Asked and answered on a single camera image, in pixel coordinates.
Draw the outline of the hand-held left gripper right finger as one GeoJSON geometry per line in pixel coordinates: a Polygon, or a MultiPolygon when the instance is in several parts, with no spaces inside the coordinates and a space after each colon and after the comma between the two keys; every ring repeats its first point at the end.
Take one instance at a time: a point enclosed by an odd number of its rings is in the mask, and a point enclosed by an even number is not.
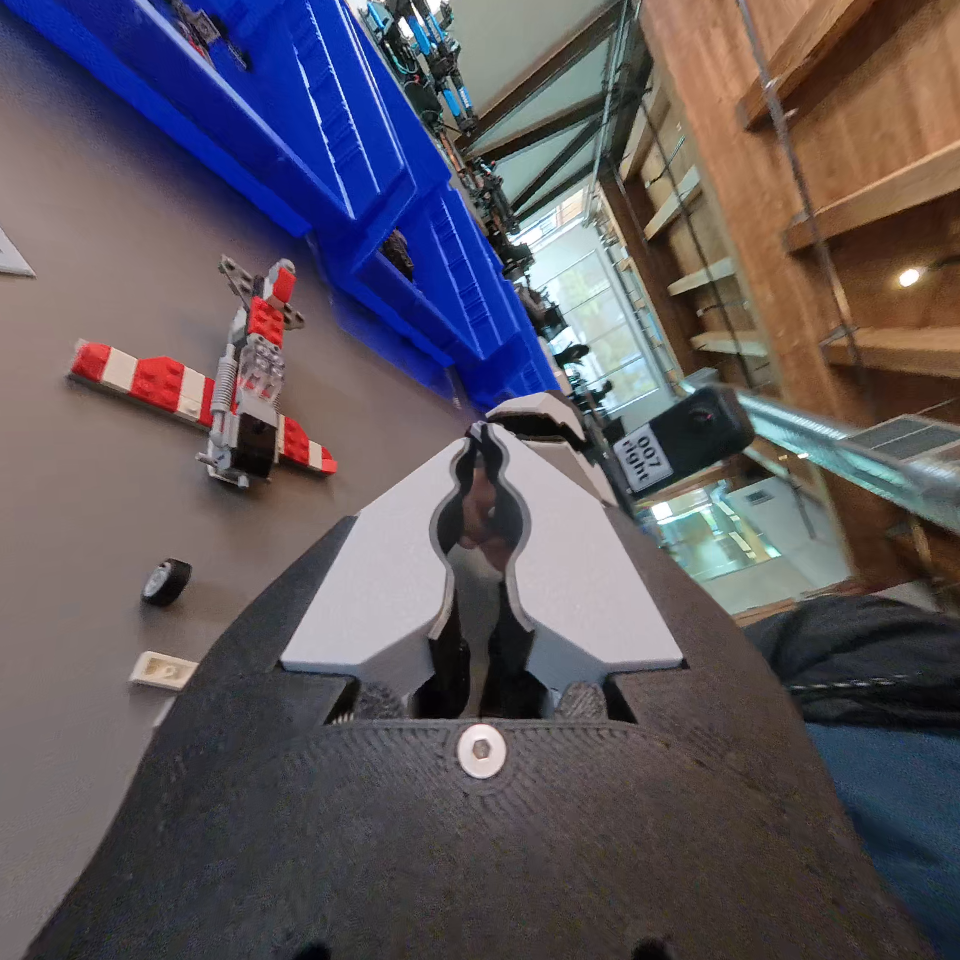
{"type": "Polygon", "coordinates": [[[490,479],[517,503],[523,535],[506,566],[510,612],[531,637],[526,670],[547,690],[676,669],[684,656],[611,522],[609,506],[538,451],[484,426],[490,479]]]}

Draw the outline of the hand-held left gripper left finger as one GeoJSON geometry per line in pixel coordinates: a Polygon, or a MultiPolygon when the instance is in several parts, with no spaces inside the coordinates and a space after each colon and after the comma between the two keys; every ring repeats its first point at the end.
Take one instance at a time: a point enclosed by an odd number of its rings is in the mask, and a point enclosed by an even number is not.
{"type": "Polygon", "coordinates": [[[449,554],[464,526],[478,434],[360,510],[282,653],[285,670],[390,691],[413,710],[462,710],[470,648],[449,554]]]}

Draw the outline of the small black toy wheel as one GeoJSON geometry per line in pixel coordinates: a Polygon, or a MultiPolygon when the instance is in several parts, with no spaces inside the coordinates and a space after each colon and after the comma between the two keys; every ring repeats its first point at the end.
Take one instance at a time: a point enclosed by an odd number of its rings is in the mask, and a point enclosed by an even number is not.
{"type": "Polygon", "coordinates": [[[165,558],[144,583],[140,600],[143,604],[156,608],[171,606],[184,592],[191,580],[193,567],[190,563],[165,558]]]}

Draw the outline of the small beige toy brick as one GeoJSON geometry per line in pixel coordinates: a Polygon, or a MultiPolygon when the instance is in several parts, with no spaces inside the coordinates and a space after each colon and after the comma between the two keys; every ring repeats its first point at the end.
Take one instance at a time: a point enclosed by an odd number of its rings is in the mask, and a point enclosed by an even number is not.
{"type": "Polygon", "coordinates": [[[198,662],[171,654],[144,651],[129,676],[131,685],[180,693],[199,667],[198,662]]]}

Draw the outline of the silver ventilation duct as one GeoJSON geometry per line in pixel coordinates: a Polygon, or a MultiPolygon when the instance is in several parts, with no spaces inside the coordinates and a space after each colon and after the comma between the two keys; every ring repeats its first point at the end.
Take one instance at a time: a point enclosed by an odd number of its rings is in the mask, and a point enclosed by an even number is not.
{"type": "Polygon", "coordinates": [[[907,414],[850,426],[733,387],[757,437],[943,529],[959,532],[959,427],[907,414]]]}

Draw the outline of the person's black jacket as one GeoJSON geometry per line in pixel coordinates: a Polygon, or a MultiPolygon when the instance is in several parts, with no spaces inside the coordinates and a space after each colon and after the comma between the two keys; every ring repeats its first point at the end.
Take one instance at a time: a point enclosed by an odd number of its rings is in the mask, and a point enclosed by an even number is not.
{"type": "Polygon", "coordinates": [[[743,631],[806,723],[958,734],[957,617],[827,596],[743,631]]]}

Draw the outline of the person's legs in jeans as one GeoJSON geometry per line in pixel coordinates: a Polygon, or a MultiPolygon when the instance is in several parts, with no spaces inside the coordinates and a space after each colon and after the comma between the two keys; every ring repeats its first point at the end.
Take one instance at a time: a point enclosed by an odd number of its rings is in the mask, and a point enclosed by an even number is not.
{"type": "Polygon", "coordinates": [[[959,737],[807,724],[875,870],[941,958],[959,957],[959,737]]]}

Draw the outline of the person's right hand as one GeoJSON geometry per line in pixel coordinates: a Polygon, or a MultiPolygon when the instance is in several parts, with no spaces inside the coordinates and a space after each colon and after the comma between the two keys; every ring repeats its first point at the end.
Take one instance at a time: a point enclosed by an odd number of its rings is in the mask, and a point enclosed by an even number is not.
{"type": "Polygon", "coordinates": [[[523,517],[514,498],[491,479],[488,464],[479,458],[469,490],[462,498],[462,532],[458,546],[477,551],[496,570],[505,570],[520,546],[523,517]]]}

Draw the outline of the red white toy brick airplane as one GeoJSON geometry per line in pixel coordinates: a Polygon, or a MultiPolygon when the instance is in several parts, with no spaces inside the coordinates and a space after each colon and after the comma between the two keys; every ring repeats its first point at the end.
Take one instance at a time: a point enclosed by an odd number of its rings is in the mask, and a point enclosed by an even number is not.
{"type": "Polygon", "coordinates": [[[69,378],[202,428],[206,446],[196,460],[211,479],[237,489],[270,482],[280,463],[336,474],[330,451],[281,411],[284,337],[305,325],[291,305],[296,265],[282,258],[264,274],[251,273],[223,256],[218,269],[239,305],[214,376],[168,356],[136,358],[80,340],[69,378]]]}

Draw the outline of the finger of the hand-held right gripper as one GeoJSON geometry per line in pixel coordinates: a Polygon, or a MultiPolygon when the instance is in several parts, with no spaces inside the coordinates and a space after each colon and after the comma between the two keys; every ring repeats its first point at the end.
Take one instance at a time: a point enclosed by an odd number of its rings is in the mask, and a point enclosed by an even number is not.
{"type": "Polygon", "coordinates": [[[560,393],[532,393],[495,407],[495,423],[537,451],[588,451],[581,415],[560,393]]]}
{"type": "Polygon", "coordinates": [[[602,466],[590,462],[586,455],[565,442],[563,471],[577,486],[608,507],[617,508],[617,494],[602,466]]]}

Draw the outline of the pile of toy bricks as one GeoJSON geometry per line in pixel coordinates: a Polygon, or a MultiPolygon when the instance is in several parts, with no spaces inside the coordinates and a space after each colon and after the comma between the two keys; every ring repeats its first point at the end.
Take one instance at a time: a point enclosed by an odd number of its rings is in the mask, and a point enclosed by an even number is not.
{"type": "Polygon", "coordinates": [[[150,1],[149,4],[215,72],[221,73],[226,64],[245,74],[255,72],[249,50],[241,45],[217,11],[191,6],[185,1],[150,1]]]}
{"type": "Polygon", "coordinates": [[[398,227],[394,228],[380,245],[379,252],[408,282],[414,282],[415,266],[406,238],[398,227]]]}

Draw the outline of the grey desk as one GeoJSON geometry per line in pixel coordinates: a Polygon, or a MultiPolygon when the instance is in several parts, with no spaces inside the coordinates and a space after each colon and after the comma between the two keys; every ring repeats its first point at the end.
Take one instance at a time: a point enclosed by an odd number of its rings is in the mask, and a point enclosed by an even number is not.
{"type": "Polygon", "coordinates": [[[201,660],[332,524],[474,417],[439,371],[388,362],[305,243],[264,217],[2,8],[2,958],[19,958],[97,849],[169,698],[144,650],[201,660]],[[305,329],[283,408],[339,464],[249,492],[208,478],[204,435],[66,377],[83,339],[213,373],[236,298],[217,270],[294,261],[305,329]],[[193,573],[171,606],[144,584],[193,573]]]}

